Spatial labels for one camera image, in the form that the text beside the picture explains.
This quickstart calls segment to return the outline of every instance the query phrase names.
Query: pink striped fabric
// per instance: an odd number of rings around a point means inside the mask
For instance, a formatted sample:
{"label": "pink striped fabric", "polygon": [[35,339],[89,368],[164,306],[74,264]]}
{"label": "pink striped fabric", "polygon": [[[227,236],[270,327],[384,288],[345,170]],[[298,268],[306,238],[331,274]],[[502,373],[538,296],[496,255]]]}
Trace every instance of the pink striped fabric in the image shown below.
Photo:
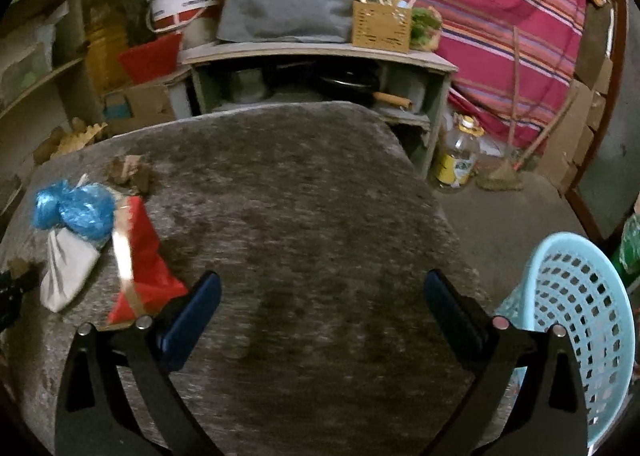
{"label": "pink striped fabric", "polygon": [[516,146],[551,121],[574,73],[586,0],[418,0],[443,16],[438,54],[460,68],[452,100],[506,137],[513,93],[513,27],[520,30]]}

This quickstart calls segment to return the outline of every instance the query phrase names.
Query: metal screw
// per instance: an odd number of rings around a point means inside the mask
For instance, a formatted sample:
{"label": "metal screw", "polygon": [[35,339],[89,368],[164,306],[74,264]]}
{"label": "metal screw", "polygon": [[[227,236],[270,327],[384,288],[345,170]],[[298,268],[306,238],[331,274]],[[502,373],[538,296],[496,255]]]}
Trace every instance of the metal screw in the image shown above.
{"label": "metal screw", "polygon": [[94,329],[94,327],[88,322],[85,322],[84,324],[81,324],[80,327],[78,328],[78,335],[81,335],[82,337],[86,337],[89,333],[91,333],[92,329]]}
{"label": "metal screw", "polygon": [[136,320],[136,328],[139,330],[146,330],[151,327],[151,324],[154,323],[154,320],[149,317],[149,315],[144,315]]}
{"label": "metal screw", "polygon": [[559,324],[554,324],[554,327],[551,328],[551,331],[553,331],[556,337],[562,338],[566,335],[566,329],[564,329],[564,326]]}
{"label": "metal screw", "polygon": [[496,315],[491,321],[491,324],[493,324],[494,328],[497,330],[506,330],[511,325],[508,319],[501,317],[500,315]]}

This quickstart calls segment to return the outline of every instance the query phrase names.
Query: broom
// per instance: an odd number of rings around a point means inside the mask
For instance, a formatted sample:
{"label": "broom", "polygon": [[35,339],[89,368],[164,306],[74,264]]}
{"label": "broom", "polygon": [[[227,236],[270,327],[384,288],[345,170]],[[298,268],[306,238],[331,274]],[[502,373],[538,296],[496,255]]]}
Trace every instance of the broom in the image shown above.
{"label": "broom", "polygon": [[511,101],[511,122],[509,124],[509,138],[504,160],[495,171],[487,176],[478,177],[476,182],[481,189],[486,191],[520,191],[524,184],[520,175],[511,165],[513,153],[513,137],[516,132],[516,109],[520,97],[520,35],[518,28],[513,27],[513,100]]}

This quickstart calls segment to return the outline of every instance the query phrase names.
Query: red plastic container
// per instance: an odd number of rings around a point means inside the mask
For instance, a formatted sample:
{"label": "red plastic container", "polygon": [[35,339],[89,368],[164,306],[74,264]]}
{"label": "red plastic container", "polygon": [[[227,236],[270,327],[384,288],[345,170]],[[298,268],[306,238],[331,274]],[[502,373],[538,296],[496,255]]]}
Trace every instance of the red plastic container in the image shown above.
{"label": "red plastic container", "polygon": [[142,44],[118,57],[135,84],[144,84],[175,71],[182,35],[171,33],[149,44]]}

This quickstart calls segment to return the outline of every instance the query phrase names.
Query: blue plastic bag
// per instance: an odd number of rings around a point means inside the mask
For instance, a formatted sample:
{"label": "blue plastic bag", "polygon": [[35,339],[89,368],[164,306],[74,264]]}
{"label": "blue plastic bag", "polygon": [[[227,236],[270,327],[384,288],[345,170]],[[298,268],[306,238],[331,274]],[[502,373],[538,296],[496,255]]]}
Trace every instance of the blue plastic bag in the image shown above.
{"label": "blue plastic bag", "polygon": [[91,241],[107,238],[113,230],[113,195],[102,185],[93,183],[74,189],[61,181],[36,195],[33,224],[39,229],[65,225]]}

